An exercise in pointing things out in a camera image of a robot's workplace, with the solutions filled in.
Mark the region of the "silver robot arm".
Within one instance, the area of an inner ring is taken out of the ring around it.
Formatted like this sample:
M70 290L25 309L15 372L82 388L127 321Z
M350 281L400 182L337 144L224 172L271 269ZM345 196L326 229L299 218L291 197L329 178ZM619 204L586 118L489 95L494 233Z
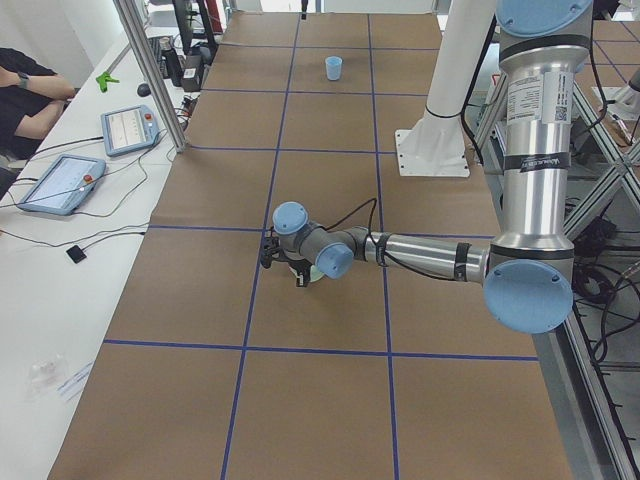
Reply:
M467 177L461 122L493 35L506 96L500 233L486 248L468 243L342 229L313 222L296 202L279 205L263 238L262 266L286 263L306 286L313 271L336 279L355 261L398 266L440 281L482 285L503 325L539 334L573 305L574 247L564 232L574 77L592 46L589 1L455 1L423 116L395 134L399 171Z

